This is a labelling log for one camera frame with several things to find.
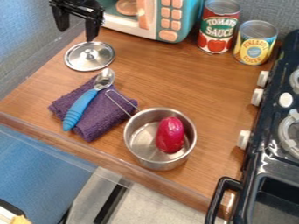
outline metal spoon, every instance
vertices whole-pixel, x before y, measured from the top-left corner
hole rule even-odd
[[[89,102],[101,91],[102,89],[110,87],[115,80],[115,72],[110,68],[105,68],[98,74],[94,81],[94,88],[87,90],[78,100],[68,109],[66,116],[63,120],[63,130],[67,131],[72,129],[79,119],[81,119],[84,110],[87,108]]]

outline red can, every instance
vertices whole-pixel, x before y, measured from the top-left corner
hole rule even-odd
[[[198,46],[208,53],[225,53],[233,43],[240,6],[234,0],[207,0],[202,17]]]

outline stove knob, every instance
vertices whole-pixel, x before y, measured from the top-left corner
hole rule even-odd
[[[259,107],[261,104],[261,98],[264,94],[264,90],[261,88],[256,88],[254,90],[253,97],[251,98],[251,104],[253,104],[256,107]]]
[[[238,137],[237,146],[240,147],[242,150],[245,150],[250,137],[251,131],[250,130],[242,130]]]
[[[259,87],[264,88],[267,84],[268,77],[269,77],[269,71],[261,71],[257,85]]]
[[[283,108],[289,108],[290,105],[293,103],[293,96],[289,93],[283,93],[279,97],[279,105],[281,105]]]

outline tomato sauce can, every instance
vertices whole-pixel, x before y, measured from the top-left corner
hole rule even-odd
[[[260,66],[268,61],[275,46],[278,31],[270,23],[251,20],[240,26],[233,55],[239,62]]]
[[[227,52],[239,17],[240,6],[234,0],[205,1],[198,46],[208,53]]]

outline black stove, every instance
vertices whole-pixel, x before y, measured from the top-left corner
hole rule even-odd
[[[226,190],[237,197],[228,223],[299,223],[299,30],[284,40],[270,72],[263,71],[252,104],[261,106],[254,130],[241,131],[243,179],[222,178],[205,223],[214,223]]]

